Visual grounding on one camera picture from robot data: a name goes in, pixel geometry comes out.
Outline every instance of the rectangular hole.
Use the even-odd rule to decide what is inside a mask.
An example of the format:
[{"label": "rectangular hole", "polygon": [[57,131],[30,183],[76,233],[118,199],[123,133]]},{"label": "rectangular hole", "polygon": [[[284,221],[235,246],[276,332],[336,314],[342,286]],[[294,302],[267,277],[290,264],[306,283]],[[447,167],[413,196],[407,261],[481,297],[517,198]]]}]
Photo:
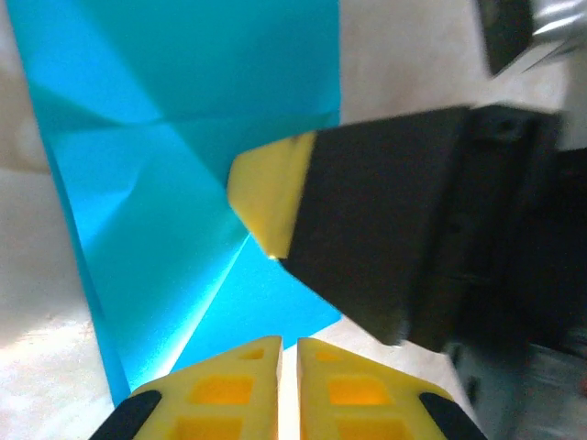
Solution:
[{"label": "rectangular hole", "polygon": [[338,419],[337,425],[340,440],[414,440],[405,423],[396,419]]},{"label": "rectangular hole", "polygon": [[182,417],[170,440],[238,440],[241,430],[241,419]]},{"label": "rectangular hole", "polygon": [[385,385],[369,376],[336,376],[328,382],[328,395],[333,405],[392,404]]},{"label": "rectangular hole", "polygon": [[248,376],[211,376],[199,380],[188,397],[190,403],[246,405],[253,390]]}]

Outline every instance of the blue paper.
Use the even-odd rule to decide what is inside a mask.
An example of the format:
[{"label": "blue paper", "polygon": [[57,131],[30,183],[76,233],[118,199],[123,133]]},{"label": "blue paper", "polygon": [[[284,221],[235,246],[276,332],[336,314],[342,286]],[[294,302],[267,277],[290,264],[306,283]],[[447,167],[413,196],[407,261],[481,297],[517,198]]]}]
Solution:
[{"label": "blue paper", "polygon": [[9,0],[115,403],[338,312],[227,205],[231,161],[338,121],[333,0]]}]

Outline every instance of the black plastic part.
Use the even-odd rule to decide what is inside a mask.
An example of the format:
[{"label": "black plastic part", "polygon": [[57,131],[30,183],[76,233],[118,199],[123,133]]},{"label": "black plastic part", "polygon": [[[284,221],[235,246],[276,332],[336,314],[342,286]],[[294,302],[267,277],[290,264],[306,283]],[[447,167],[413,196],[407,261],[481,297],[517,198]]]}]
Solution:
[{"label": "black plastic part", "polygon": [[420,401],[447,440],[487,440],[477,425],[454,401],[432,392],[420,394]]},{"label": "black plastic part", "polygon": [[90,440],[132,440],[161,400],[156,390],[141,392],[120,403]]},{"label": "black plastic part", "polygon": [[491,106],[319,132],[282,264],[383,343],[439,351],[469,288],[503,270],[558,129]]},{"label": "black plastic part", "polygon": [[587,149],[553,165],[509,240],[503,277],[470,292],[446,347],[461,382],[476,378],[473,407],[490,439],[510,438],[524,414],[530,344],[579,356],[569,336],[587,329]]},{"label": "black plastic part", "polygon": [[497,75],[530,48],[530,0],[477,0],[490,71]]},{"label": "black plastic part", "polygon": [[407,295],[462,155],[467,108],[317,134],[284,267],[369,333],[405,337]]}]

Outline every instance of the black rubber tip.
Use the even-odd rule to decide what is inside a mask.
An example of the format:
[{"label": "black rubber tip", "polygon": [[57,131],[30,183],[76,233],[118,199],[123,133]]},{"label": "black rubber tip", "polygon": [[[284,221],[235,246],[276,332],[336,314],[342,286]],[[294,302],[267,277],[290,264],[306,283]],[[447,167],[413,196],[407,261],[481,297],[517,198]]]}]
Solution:
[{"label": "black rubber tip", "polygon": [[132,440],[161,400],[156,390],[141,392],[120,403],[90,440]]},{"label": "black rubber tip", "polygon": [[420,401],[447,440],[487,440],[473,420],[454,401],[433,392],[420,394]]}]

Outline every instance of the white table surface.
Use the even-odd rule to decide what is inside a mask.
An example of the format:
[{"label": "white table surface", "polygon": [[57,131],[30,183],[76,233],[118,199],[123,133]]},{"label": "white table surface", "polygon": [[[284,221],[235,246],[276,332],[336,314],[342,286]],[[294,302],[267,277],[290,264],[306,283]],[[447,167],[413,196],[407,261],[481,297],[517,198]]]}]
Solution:
[{"label": "white table surface", "polygon": [[[345,121],[462,103],[561,107],[564,63],[488,80],[470,0],[341,3]],[[442,355],[409,344],[382,346],[346,319],[318,337],[432,380],[466,406]],[[281,439],[299,438],[294,351],[283,358]],[[86,439],[111,411],[92,320],[0,1],[0,439]]]}]

